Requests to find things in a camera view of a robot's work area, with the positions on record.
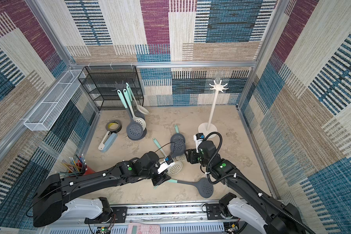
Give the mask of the white skimmer mint handle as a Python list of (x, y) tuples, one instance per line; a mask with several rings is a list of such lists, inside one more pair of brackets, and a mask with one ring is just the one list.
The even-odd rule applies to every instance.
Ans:
[(137, 109), (139, 112), (141, 112), (142, 114), (144, 114), (144, 115), (149, 115), (149, 111), (148, 111), (146, 108), (144, 108), (144, 107), (141, 106), (141, 105), (138, 105), (138, 103), (137, 103), (137, 101), (136, 101), (136, 98), (135, 98), (135, 96), (134, 96), (134, 94), (133, 94), (133, 92), (132, 92), (132, 89), (131, 89), (131, 87), (130, 87), (130, 85), (129, 85), (128, 83), (126, 84), (126, 88), (127, 88), (128, 93), (130, 93), (131, 99), (134, 99), (134, 102), (135, 102), (135, 104), (136, 104), (136, 109)]

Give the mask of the grey utensil rack stand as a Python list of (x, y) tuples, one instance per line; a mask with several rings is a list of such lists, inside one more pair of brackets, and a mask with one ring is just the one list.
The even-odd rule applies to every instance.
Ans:
[[(122, 82), (122, 83), (117, 83), (117, 82), (116, 82), (116, 87), (115, 87), (116, 92), (117, 92), (118, 90), (120, 90), (121, 92), (123, 92), (124, 89), (127, 89), (127, 88), (126, 88), (126, 84), (127, 84), (127, 83), (123, 83), (123, 82)], [(141, 112), (139, 112), (138, 110), (134, 111), (134, 113), (135, 113), (135, 116), (136, 116), (136, 117), (143, 118), (143, 119), (145, 120), (144, 115), (143, 115)], [(147, 129), (145, 128), (145, 130), (143, 130), (142, 139), (146, 136), (146, 134), (147, 134)]]

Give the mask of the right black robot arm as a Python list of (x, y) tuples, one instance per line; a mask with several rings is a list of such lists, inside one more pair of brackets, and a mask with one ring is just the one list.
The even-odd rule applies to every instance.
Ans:
[(294, 205), (285, 205), (259, 189), (234, 164), (220, 157), (212, 141), (204, 141), (185, 154), (189, 163), (204, 166), (214, 183), (220, 182), (240, 195), (238, 198), (229, 193), (219, 201), (224, 216), (239, 217), (262, 234), (313, 233)]

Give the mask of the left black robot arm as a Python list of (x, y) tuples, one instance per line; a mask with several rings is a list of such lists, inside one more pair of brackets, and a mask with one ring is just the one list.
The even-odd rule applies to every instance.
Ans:
[(30, 210), (34, 227), (43, 227), (57, 221), (66, 212), (66, 204), (83, 195), (109, 187), (123, 186), (150, 179), (154, 186), (170, 180), (166, 170), (174, 164), (171, 156), (160, 162), (150, 151), (141, 158), (118, 162), (106, 170), (83, 176), (60, 178), (49, 176), (36, 190)]

